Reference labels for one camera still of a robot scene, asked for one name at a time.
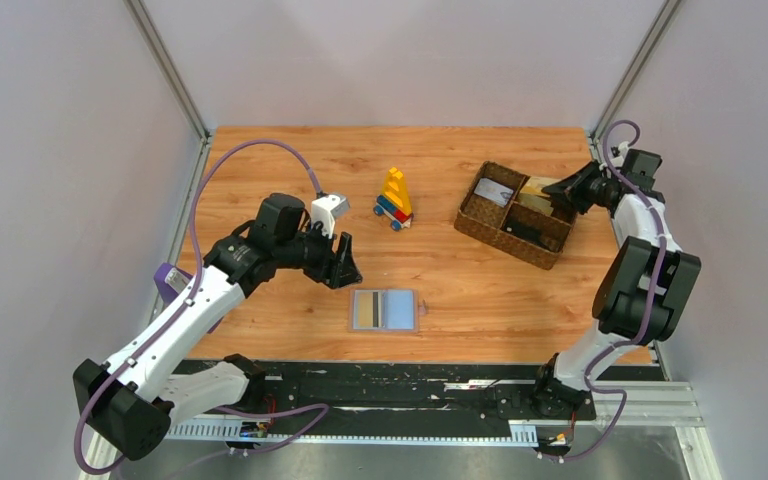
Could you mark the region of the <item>pink card holder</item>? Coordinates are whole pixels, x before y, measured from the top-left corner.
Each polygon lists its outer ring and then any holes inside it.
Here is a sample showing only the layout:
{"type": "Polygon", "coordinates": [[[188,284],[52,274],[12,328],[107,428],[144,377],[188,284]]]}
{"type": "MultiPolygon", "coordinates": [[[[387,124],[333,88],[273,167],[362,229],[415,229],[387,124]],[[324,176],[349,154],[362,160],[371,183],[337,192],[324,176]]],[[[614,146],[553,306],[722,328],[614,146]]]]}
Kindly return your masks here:
{"type": "Polygon", "coordinates": [[[420,329],[420,318],[429,312],[429,307],[418,292],[413,289],[354,289],[350,294],[348,328],[354,332],[416,333],[420,329]],[[383,327],[375,330],[356,330],[352,327],[353,294],[357,290],[378,290],[383,293],[383,327]]]}

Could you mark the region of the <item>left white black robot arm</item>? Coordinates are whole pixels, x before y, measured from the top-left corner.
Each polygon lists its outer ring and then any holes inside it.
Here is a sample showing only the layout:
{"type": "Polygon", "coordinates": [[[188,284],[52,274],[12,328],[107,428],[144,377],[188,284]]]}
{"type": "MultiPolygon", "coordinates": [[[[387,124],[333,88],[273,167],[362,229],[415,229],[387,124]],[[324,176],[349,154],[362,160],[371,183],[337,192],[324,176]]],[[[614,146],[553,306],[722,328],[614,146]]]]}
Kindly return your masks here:
{"type": "Polygon", "coordinates": [[[73,373],[82,420],[126,459],[152,452],[171,427],[220,406],[254,408],[265,373],[234,354],[196,374],[173,372],[192,348],[280,269],[298,269],[330,289],[358,284],[350,234],[335,232],[349,209],[340,194],[310,205],[282,193],[255,219],[217,241],[178,296],[128,345],[73,373]]]}

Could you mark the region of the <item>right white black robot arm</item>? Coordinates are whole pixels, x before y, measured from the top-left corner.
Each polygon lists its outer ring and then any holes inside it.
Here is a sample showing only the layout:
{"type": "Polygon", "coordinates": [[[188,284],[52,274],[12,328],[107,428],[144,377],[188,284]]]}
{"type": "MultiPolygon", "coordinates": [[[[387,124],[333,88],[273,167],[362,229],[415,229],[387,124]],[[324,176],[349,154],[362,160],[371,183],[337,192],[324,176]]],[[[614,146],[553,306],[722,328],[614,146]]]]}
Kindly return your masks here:
{"type": "Polygon", "coordinates": [[[542,189],[579,213],[605,208],[620,245],[595,295],[593,326],[539,370],[529,401],[544,417],[572,415],[590,398],[594,381],[623,355],[667,340],[701,271],[700,259],[685,252],[667,226],[663,195],[654,188],[661,157],[626,142],[609,156],[542,189]]]}

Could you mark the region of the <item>gold VIP card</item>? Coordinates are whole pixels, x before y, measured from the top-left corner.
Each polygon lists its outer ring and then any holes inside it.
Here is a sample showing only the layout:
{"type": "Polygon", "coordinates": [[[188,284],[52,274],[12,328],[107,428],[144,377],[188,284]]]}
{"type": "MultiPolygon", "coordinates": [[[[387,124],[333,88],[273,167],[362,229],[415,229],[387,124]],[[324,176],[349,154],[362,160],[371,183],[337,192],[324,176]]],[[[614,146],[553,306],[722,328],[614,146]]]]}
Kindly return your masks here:
{"type": "Polygon", "coordinates": [[[553,206],[551,196],[543,189],[558,182],[557,178],[529,176],[517,195],[517,202],[544,215],[551,216],[553,206]]]}

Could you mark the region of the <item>beige card with stripe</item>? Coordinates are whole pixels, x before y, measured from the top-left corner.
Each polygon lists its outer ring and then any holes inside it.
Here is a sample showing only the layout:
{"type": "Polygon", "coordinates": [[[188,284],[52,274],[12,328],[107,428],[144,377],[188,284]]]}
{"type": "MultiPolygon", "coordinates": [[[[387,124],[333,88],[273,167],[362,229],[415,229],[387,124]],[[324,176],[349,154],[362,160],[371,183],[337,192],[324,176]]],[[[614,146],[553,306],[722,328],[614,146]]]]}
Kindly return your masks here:
{"type": "Polygon", "coordinates": [[[353,294],[352,327],[375,330],[383,327],[383,293],[378,290],[357,290],[353,294]]]}

